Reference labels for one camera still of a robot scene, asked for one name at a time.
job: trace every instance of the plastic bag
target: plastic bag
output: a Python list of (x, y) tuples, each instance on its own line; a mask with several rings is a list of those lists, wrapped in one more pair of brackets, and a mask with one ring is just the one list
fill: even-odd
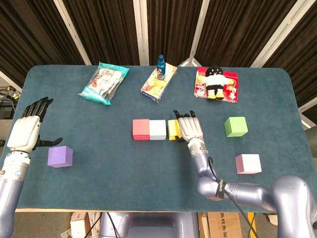
[(97, 70), (79, 96), (111, 105), (110, 100), (128, 71), (128, 68), (122, 66), (99, 62)]

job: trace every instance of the purple cube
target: purple cube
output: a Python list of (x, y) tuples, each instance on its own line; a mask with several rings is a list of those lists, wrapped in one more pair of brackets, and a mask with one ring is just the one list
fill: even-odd
[(73, 150), (67, 146), (52, 147), (49, 149), (48, 165), (54, 168), (73, 165)]

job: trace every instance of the toy package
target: toy package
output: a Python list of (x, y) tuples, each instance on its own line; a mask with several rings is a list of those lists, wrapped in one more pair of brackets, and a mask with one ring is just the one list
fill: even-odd
[(141, 94), (151, 98), (153, 101), (158, 103), (164, 94), (165, 90), (171, 83), (174, 75), (176, 74), (177, 67), (166, 63), (165, 79), (158, 79), (157, 68), (154, 69), (148, 80), (141, 88)]
[(118, 86), (129, 69), (113, 64), (101, 63), (79, 96), (104, 105), (111, 105)]
[(206, 67), (198, 67), (196, 73), (195, 91), (194, 95), (198, 98), (212, 99), (217, 101), (223, 101), (228, 103), (236, 103), (238, 101), (238, 88), (239, 88), (239, 78), (238, 74), (234, 72), (224, 71), (221, 72), (226, 80), (221, 82), (221, 79), (217, 78), (217, 75), (213, 77), (216, 82), (209, 85), (206, 78)]

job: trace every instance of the red package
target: red package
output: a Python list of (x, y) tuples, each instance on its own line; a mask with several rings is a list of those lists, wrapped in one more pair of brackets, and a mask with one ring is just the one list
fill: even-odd
[[(195, 92), (194, 96), (197, 98), (207, 98), (208, 92), (206, 90), (206, 84), (199, 77), (204, 77), (207, 67), (198, 67), (196, 73), (196, 82), (195, 82)], [(239, 88), (239, 78), (238, 74), (234, 72), (224, 71), (223, 75), (226, 78), (231, 78), (233, 84), (225, 84), (223, 87), (224, 99), (217, 101), (236, 103), (238, 101), (238, 88)]]

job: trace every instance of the cube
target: cube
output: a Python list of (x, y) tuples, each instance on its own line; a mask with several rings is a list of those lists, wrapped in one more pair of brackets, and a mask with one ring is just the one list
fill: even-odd
[(242, 154), (236, 157), (238, 174), (256, 174), (262, 172), (258, 154)]
[(166, 139), (165, 120), (150, 120), (150, 140)]
[(227, 137), (243, 136), (248, 132), (245, 117), (230, 117), (224, 123)]
[(176, 136), (182, 137), (182, 133), (179, 128), (178, 120), (168, 120), (168, 139), (176, 140)]
[(49, 148), (48, 166), (54, 168), (73, 165), (73, 150), (67, 146)]
[(150, 120), (134, 119), (132, 120), (132, 135), (135, 140), (150, 139)]

